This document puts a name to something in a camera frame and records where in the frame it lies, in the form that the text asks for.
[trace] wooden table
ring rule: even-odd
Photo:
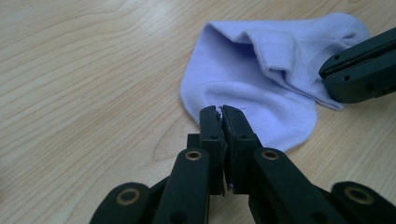
[[[377,35],[396,1],[18,1],[0,3],[0,222],[88,223],[117,185],[170,174],[188,133],[179,85],[211,20],[295,20],[344,11]],[[288,152],[316,185],[352,180],[396,203],[396,98],[318,105]],[[210,223],[253,223],[247,196],[212,197]]]

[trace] wood grain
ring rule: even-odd
[[[384,1],[60,1],[0,3],[0,222],[88,223],[119,184],[169,175],[198,126],[178,88],[206,22],[295,20],[344,11],[377,35]],[[316,185],[367,185],[396,203],[396,99],[318,106],[288,152]],[[247,197],[212,197],[210,223],[253,223]]]

